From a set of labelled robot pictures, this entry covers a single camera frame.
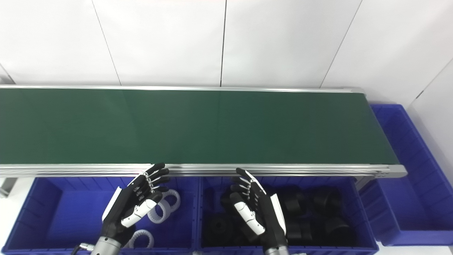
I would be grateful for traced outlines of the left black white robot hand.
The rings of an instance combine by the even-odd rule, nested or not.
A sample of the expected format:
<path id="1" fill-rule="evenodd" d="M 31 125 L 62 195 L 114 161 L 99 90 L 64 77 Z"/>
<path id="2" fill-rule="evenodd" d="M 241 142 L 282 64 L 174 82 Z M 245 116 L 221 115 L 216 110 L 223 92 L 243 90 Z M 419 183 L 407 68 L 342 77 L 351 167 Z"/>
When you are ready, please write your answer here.
<path id="1" fill-rule="evenodd" d="M 127 229 L 156 207 L 168 190 L 164 184 L 170 181 L 169 172 L 165 163 L 154 164 L 115 192 L 104 212 L 101 236 L 119 241 Z"/>

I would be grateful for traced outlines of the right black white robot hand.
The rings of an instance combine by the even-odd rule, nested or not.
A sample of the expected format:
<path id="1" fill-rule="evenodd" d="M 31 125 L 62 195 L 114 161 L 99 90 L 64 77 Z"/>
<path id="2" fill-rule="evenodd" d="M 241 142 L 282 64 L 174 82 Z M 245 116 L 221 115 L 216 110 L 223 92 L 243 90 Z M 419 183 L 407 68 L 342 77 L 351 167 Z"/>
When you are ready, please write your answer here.
<path id="1" fill-rule="evenodd" d="M 267 255 L 288 251 L 286 226 L 278 195 L 268 193 L 247 170 L 236 168 L 230 200 Z"/>

